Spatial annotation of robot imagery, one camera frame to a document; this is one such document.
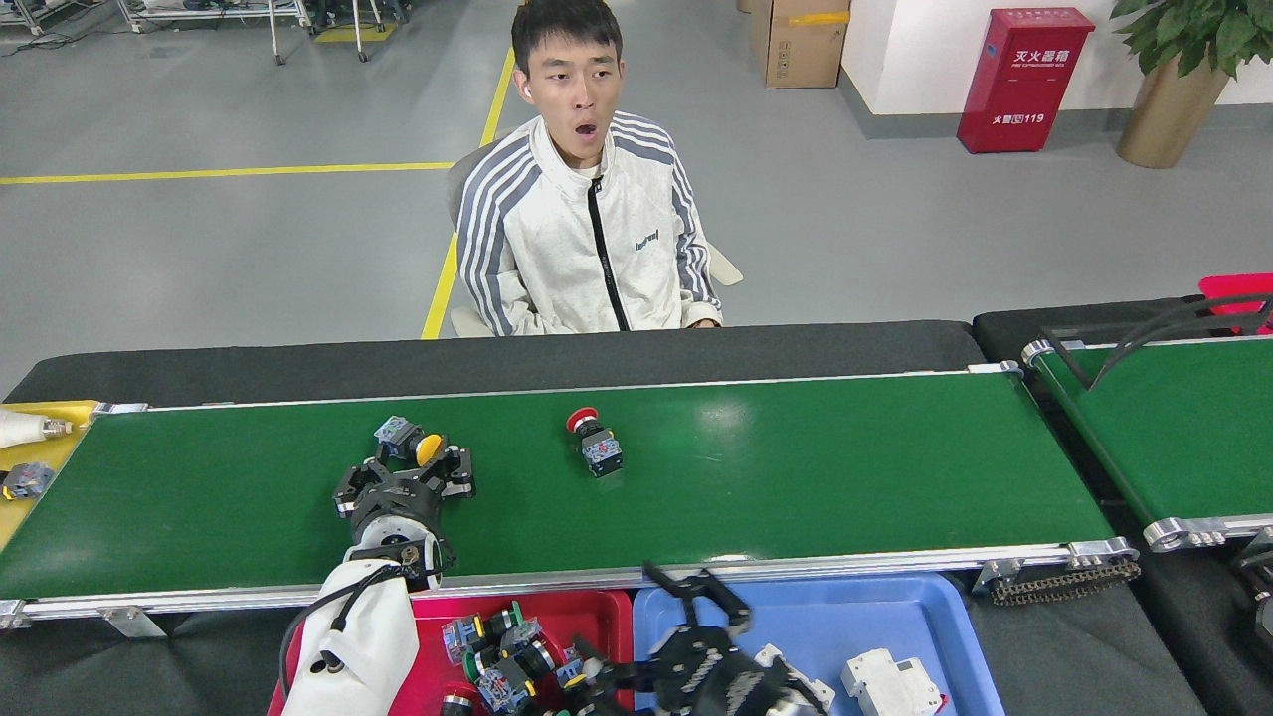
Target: green conveyor belt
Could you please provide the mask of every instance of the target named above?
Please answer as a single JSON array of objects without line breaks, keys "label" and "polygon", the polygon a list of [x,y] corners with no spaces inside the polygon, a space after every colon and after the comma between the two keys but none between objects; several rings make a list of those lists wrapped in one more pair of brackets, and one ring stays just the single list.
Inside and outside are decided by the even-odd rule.
[{"label": "green conveyor belt", "polygon": [[[616,476],[565,431],[580,405]],[[452,576],[1113,536],[1011,373],[229,406],[98,419],[0,553],[0,598],[321,582],[351,540],[331,493],[392,414],[472,451]]]},{"label": "green conveyor belt", "polygon": [[[1109,352],[1072,355],[1095,376]],[[1273,512],[1273,339],[1147,345],[1091,391],[1034,367],[1143,524]]]}]

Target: jacket logo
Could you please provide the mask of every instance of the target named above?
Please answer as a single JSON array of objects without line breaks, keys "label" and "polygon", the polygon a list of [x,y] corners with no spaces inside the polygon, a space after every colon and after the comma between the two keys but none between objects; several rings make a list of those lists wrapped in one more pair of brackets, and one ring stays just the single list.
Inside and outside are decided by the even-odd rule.
[{"label": "jacket logo", "polygon": [[645,248],[645,245],[649,243],[649,242],[652,242],[652,241],[658,241],[658,229],[656,229],[654,233],[647,236],[645,238],[638,241],[636,242],[636,251],[640,251],[642,248]]}]

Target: green leaves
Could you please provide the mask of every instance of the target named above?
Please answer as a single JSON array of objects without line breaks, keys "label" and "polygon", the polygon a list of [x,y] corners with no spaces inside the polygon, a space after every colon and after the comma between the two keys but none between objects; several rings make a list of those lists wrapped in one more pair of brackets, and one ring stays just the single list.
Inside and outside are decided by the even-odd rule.
[{"label": "green leaves", "polygon": [[1157,3],[1157,0],[1118,0],[1118,3],[1114,4],[1114,11],[1110,13],[1110,19],[1130,15],[1150,3]]},{"label": "green leaves", "polygon": [[1246,14],[1255,27],[1273,32],[1273,0],[1248,0]]},{"label": "green leaves", "polygon": [[1143,14],[1115,29],[1141,71],[1180,56],[1180,75],[1202,65],[1237,76],[1237,62],[1273,59],[1273,0],[1116,0],[1110,18]]}]

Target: striped sleeve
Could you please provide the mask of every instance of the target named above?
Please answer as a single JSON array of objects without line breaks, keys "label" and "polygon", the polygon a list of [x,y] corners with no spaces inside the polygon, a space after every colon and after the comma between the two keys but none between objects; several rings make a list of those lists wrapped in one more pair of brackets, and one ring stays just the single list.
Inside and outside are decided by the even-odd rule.
[{"label": "striped sleeve", "polygon": [[495,148],[465,181],[456,227],[460,276],[495,335],[528,333],[524,324],[535,320],[504,233],[504,217],[538,176],[530,143],[522,139]]}]

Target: man's ear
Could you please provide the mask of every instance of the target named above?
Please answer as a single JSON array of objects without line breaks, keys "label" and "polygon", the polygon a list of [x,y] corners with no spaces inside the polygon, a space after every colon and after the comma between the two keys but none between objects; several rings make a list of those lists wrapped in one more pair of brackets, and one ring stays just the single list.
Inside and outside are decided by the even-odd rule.
[{"label": "man's ear", "polygon": [[526,75],[522,70],[513,70],[513,84],[517,85],[517,96],[522,98],[527,104],[535,104],[535,98],[531,97],[531,78]]}]

